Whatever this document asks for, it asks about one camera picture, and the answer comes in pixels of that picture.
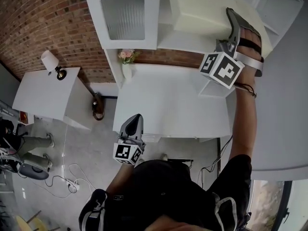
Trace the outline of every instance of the power strip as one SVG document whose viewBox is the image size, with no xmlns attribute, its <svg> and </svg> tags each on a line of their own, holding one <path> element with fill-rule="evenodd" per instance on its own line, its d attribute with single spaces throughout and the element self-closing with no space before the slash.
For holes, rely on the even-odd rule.
<svg viewBox="0 0 308 231">
<path fill-rule="evenodd" d="M 74 183 L 73 181 L 66 179 L 66 184 L 75 187 L 76 191 L 80 189 L 80 185 L 78 184 L 77 181 Z"/>
</svg>

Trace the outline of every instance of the table lamp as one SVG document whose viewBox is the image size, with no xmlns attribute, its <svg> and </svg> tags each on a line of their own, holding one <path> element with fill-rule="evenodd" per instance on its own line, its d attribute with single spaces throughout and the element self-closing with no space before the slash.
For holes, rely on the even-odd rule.
<svg viewBox="0 0 308 231">
<path fill-rule="evenodd" d="M 45 51 L 40 58 L 45 68 L 49 71 L 48 75 L 50 75 L 52 70 L 55 69 L 55 71 L 58 73 L 58 80 L 63 80 L 65 78 L 67 72 L 64 69 L 61 70 L 61 67 L 58 66 L 59 59 L 56 58 L 50 51 Z"/>
</svg>

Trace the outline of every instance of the bracelet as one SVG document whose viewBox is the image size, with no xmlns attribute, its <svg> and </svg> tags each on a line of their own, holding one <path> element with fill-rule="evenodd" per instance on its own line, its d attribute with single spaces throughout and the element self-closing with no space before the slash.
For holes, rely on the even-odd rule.
<svg viewBox="0 0 308 231">
<path fill-rule="evenodd" d="M 241 89 L 241 90 L 245 90 L 245 91 L 249 92 L 254 98 L 257 97 L 257 94 L 255 93 L 255 90 L 252 88 L 251 85 L 243 84 L 243 83 L 239 83 L 239 82 L 235 82 L 235 83 L 234 83 L 234 86 L 235 86 L 235 88 L 237 88 L 237 89 Z"/>
</svg>

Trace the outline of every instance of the hand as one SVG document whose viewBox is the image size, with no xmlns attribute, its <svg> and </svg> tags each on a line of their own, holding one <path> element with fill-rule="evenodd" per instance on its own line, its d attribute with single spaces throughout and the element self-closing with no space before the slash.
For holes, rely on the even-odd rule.
<svg viewBox="0 0 308 231">
<path fill-rule="evenodd" d="M 249 29 L 241 28 L 241 38 L 250 40 L 254 42 L 256 45 L 261 47 L 260 38 Z M 236 51 L 246 56 L 249 56 L 253 59 L 261 61 L 261 55 L 252 48 L 246 46 L 238 46 Z M 246 65 L 245 68 L 243 68 L 243 70 L 241 71 L 236 81 L 243 84 L 249 84 L 251 86 L 254 86 L 256 71 L 257 70 L 255 68 Z"/>
</svg>

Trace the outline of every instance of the frosted glass panel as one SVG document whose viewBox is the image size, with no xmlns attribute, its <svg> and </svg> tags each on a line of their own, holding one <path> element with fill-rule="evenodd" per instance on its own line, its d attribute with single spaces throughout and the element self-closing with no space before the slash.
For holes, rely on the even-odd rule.
<svg viewBox="0 0 308 231">
<path fill-rule="evenodd" d="M 144 39 L 144 0 L 101 0 L 111 40 Z"/>
</svg>

